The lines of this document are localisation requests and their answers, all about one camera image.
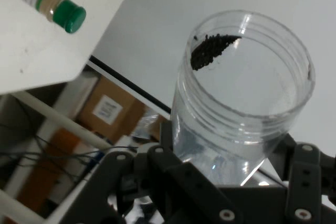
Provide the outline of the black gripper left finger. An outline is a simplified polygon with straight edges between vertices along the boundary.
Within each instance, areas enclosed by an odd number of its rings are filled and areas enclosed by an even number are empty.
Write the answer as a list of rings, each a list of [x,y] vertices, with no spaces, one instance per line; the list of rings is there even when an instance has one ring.
[[[125,223],[137,198],[148,196],[166,223],[222,223],[229,200],[191,163],[172,152],[172,123],[160,127],[160,143],[144,152],[107,154],[62,223]]]

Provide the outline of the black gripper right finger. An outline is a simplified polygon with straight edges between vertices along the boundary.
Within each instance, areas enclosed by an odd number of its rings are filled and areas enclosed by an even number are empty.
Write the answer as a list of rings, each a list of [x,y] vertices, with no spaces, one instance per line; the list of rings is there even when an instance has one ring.
[[[335,210],[322,203],[322,196],[327,196],[335,204],[335,156],[286,134],[270,154],[270,162],[280,179],[288,182],[285,223],[335,223]]]

